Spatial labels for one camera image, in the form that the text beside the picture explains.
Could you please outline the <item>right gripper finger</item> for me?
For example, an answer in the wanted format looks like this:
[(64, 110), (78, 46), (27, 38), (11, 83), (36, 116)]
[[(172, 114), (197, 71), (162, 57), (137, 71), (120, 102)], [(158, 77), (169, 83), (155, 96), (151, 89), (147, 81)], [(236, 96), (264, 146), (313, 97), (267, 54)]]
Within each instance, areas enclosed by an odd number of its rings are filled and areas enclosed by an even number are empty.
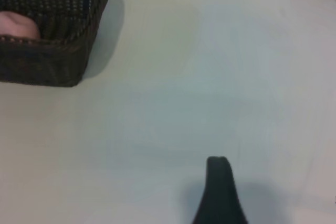
[(206, 161), (205, 189), (193, 223), (248, 223), (238, 198), (232, 167), (223, 156), (210, 156)]

